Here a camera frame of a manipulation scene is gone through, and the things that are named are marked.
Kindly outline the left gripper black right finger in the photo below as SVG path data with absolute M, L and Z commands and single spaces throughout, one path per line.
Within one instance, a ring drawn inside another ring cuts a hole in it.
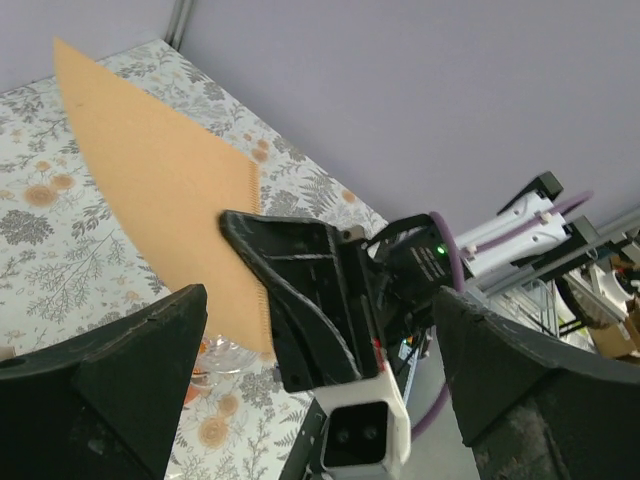
M 483 479 L 636 479 L 639 369 L 441 289 L 433 316 L 465 446 Z

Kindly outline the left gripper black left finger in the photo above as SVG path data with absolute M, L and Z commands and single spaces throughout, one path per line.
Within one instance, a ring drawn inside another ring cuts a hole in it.
M 161 479 L 207 319 L 189 285 L 1 363 L 4 479 Z

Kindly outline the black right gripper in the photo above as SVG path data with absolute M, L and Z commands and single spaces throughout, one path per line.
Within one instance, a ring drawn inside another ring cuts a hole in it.
M 435 323 L 434 295 L 463 292 L 470 278 L 438 213 L 392 221 L 370 238 L 309 218 L 231 210 L 219 227 L 267 291 L 289 393 L 377 376 L 379 341 L 390 351 L 424 338 Z

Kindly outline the clear glass dripper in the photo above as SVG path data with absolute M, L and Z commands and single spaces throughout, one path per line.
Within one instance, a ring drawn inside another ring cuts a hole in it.
M 249 368 L 259 354 L 247 350 L 228 338 L 204 336 L 191 376 L 194 387 L 212 388 L 224 375 L 236 374 Z

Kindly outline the brown paper coffee filter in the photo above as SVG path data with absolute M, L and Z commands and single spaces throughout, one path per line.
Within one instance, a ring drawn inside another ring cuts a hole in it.
M 266 290 L 218 226 L 225 210 L 260 213 L 258 166 L 63 40 L 53 57 L 80 153 L 145 261 L 172 291 L 205 286 L 208 337 L 272 352 Z

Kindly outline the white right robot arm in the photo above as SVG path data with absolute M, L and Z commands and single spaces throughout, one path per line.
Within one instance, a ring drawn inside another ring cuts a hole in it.
M 497 215 L 454 235 L 435 212 L 373 236 L 310 218 L 227 210 L 220 231 L 265 288 L 271 338 L 291 393 L 376 377 L 386 354 L 431 326 L 434 295 L 523 266 L 577 237 L 569 214 L 591 198 L 561 198 L 551 173 L 530 181 Z

